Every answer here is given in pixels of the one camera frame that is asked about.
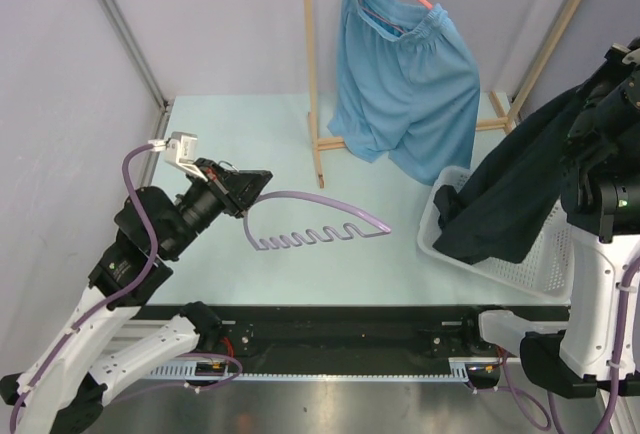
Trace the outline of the dark navy shorts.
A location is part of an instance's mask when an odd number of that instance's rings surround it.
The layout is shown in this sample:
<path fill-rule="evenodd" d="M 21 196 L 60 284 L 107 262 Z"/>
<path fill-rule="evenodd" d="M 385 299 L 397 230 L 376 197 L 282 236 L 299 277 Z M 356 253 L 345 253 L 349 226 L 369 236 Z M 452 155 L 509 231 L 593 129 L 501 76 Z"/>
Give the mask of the dark navy shorts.
<path fill-rule="evenodd" d="M 436 191 L 437 252 L 470 265 L 526 258 L 560 196 L 563 146 L 582 106 L 580 86 L 531 113 L 460 190 Z"/>

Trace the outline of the light blue shorts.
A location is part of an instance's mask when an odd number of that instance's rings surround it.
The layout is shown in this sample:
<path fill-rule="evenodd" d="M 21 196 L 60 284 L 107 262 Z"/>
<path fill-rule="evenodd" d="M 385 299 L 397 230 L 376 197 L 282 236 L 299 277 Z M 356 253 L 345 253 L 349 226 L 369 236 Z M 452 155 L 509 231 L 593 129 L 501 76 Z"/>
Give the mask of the light blue shorts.
<path fill-rule="evenodd" d="M 425 185 L 448 166 L 469 166 L 479 71 L 440 4 L 415 31 L 398 36 L 367 19 L 356 0 L 342 0 L 336 95 L 328 130 L 359 159 L 386 155 Z"/>

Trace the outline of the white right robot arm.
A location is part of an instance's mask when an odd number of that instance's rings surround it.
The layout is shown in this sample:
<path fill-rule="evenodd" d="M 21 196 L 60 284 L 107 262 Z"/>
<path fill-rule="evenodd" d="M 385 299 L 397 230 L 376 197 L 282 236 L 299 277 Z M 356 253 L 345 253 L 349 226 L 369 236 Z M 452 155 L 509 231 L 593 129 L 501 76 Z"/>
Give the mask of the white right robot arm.
<path fill-rule="evenodd" d="M 636 396 L 639 294 L 639 41 L 614 44 L 579 90 L 584 104 L 563 146 L 561 206 L 571 228 L 573 285 L 564 323 L 485 310 L 463 327 L 473 355 L 495 345 L 533 384 L 564 398 L 598 390 Z"/>

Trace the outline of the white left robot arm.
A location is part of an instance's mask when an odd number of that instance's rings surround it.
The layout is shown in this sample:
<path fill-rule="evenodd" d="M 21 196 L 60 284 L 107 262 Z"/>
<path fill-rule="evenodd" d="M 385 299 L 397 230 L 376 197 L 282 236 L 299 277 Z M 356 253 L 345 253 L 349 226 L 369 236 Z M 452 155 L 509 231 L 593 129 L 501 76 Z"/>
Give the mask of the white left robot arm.
<path fill-rule="evenodd" d="M 82 433 L 124 390 L 183 355 L 213 355 L 222 321 L 204 303 L 180 308 L 165 325 L 111 355 L 104 350 L 172 275 L 169 262 L 220 215 L 243 219 L 272 179 L 204 158 L 188 164 L 187 191 L 136 189 L 116 215 L 114 243 L 91 271 L 80 301 L 48 350 L 28 370 L 1 380 L 12 433 Z"/>

